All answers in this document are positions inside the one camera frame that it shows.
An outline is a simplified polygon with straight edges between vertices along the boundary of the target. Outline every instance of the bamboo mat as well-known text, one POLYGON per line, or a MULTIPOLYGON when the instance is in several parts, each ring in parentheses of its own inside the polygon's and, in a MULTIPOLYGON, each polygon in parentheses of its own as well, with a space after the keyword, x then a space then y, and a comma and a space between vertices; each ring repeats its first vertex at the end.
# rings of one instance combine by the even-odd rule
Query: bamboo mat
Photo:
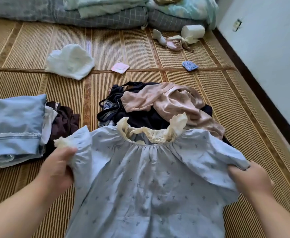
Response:
MULTIPOLYGON (((175 33, 163 33, 173 36, 175 33)), ((46 93, 81 116, 80 125, 97 128, 98 102, 108 87, 127 81, 169 81, 197 89, 213 107, 214 118, 226 136, 248 160, 267 169, 275 182, 274 194, 290 211, 290 151, 268 114, 211 32, 194 45, 194 53, 174 52, 151 39, 150 29, 103 30, 47 23, 0 20, 0 98, 46 93), (95 58, 87 78, 75 81, 44 73, 52 50, 77 43, 95 58), (191 60, 199 71, 187 72, 181 63, 191 60), (123 75, 111 66, 130 65, 123 75)), ((0 202, 31 182, 42 160, 0 169, 0 202)), ((73 205, 71 188, 50 208, 34 237, 63 237, 73 205)), ((226 237, 264 237, 254 211, 243 196, 225 208, 226 237)))

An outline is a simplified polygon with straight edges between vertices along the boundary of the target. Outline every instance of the white cylindrical container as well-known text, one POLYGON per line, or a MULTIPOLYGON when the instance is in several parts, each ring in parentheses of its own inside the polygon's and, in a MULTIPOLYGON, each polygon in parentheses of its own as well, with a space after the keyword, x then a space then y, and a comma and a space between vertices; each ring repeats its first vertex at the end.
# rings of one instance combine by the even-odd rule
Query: white cylindrical container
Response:
POLYGON ((194 39, 203 38, 206 30, 202 25, 187 25, 183 26, 181 36, 187 38, 192 36, 194 39))

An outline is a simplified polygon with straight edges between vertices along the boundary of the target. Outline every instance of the white wall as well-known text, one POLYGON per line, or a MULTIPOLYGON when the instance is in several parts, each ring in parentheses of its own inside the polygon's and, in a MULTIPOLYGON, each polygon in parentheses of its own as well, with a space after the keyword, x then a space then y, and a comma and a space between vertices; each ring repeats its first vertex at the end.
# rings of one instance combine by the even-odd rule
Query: white wall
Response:
POLYGON ((290 0, 219 0, 217 27, 290 124, 290 0), (242 20, 237 32, 233 23, 242 20))

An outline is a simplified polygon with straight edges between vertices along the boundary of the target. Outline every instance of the electrical outlet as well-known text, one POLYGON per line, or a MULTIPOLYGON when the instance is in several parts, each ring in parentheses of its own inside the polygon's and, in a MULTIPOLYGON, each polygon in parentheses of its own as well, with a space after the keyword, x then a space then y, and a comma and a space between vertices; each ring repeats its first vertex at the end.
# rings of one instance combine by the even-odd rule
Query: electrical outlet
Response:
POLYGON ((242 21, 240 19, 236 20, 233 24, 233 31, 236 32, 238 28, 241 26, 242 21))

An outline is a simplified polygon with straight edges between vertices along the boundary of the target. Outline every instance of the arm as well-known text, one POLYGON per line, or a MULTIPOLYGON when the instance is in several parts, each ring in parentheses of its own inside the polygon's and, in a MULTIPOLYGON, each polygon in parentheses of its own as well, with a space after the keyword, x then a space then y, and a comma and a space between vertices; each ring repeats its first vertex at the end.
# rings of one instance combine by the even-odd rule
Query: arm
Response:
POLYGON ((54 200, 72 184, 67 161, 76 149, 56 149, 43 163, 38 176, 0 204, 0 238, 31 237, 54 200))
POLYGON ((253 161, 246 171, 235 166, 228 169, 238 190, 253 206, 266 237, 290 237, 290 213, 276 201, 272 181, 265 169, 253 161))

